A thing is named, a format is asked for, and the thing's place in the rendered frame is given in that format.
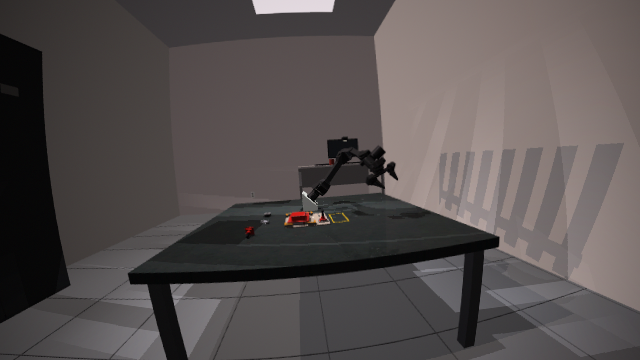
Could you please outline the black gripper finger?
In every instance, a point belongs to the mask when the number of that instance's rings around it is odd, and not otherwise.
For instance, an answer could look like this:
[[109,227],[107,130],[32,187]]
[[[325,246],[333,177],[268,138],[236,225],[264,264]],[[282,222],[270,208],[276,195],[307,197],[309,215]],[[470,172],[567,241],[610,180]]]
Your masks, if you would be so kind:
[[391,170],[390,170],[390,173],[389,173],[389,174],[390,174],[390,175],[391,175],[395,180],[398,180],[398,178],[397,178],[397,176],[396,176],[396,174],[395,174],[395,171],[394,171],[394,167],[395,167],[394,165],[391,167]]
[[371,179],[371,183],[370,183],[370,185],[371,185],[371,186],[372,186],[372,185],[373,185],[373,186],[377,186],[377,187],[380,187],[380,188],[385,189],[384,185],[378,181],[378,179],[376,178],[376,176],[375,176],[375,177],[373,177],[373,178]]

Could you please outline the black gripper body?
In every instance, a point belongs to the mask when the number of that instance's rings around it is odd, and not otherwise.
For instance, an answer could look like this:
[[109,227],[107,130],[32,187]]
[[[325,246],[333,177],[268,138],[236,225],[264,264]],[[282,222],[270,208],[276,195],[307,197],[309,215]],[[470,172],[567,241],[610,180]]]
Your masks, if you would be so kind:
[[[370,164],[373,164],[373,162],[374,162],[374,161],[372,161]],[[379,168],[375,169],[375,171],[373,172],[373,171],[371,170],[371,168],[370,168],[370,164],[369,164],[370,172],[372,172],[374,175],[371,173],[370,175],[368,175],[368,176],[367,176],[366,183],[368,184],[368,186],[370,186],[371,179],[372,179],[373,177],[375,177],[375,176],[376,176],[376,178],[377,178],[378,176],[382,175],[382,174],[383,174],[383,173],[385,173],[385,172],[390,173],[391,167],[392,167],[393,165],[395,166],[395,163],[394,163],[393,161],[391,161],[390,163],[388,163],[388,164],[387,164],[387,167],[386,167],[385,169],[384,169],[384,166],[382,165],[381,167],[379,167]]]

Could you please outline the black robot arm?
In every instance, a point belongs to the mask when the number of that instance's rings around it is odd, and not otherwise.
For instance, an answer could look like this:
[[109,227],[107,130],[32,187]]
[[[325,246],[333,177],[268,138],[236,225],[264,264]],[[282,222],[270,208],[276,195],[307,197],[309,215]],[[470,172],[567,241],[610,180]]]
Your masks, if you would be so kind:
[[[349,155],[346,152],[350,152],[352,156],[349,157]],[[344,148],[340,150],[336,156],[335,163],[333,164],[333,166],[331,167],[327,175],[324,177],[324,179],[319,180],[318,183],[315,183],[312,185],[313,190],[309,195],[307,194],[307,197],[310,198],[313,202],[315,202],[315,200],[319,195],[323,196],[324,194],[326,194],[328,189],[330,188],[330,181],[333,179],[333,177],[335,176],[335,174],[337,173],[341,165],[351,160],[353,156],[356,156],[361,160],[360,165],[362,166],[366,165],[368,168],[369,168],[369,164],[372,161],[374,161],[373,164],[370,164],[370,168],[374,172],[375,169],[385,164],[386,159],[384,157],[381,157],[385,153],[386,152],[380,146],[377,146],[372,151],[369,151],[368,149],[359,151],[353,147]],[[378,159],[378,160],[375,160],[375,159]]]

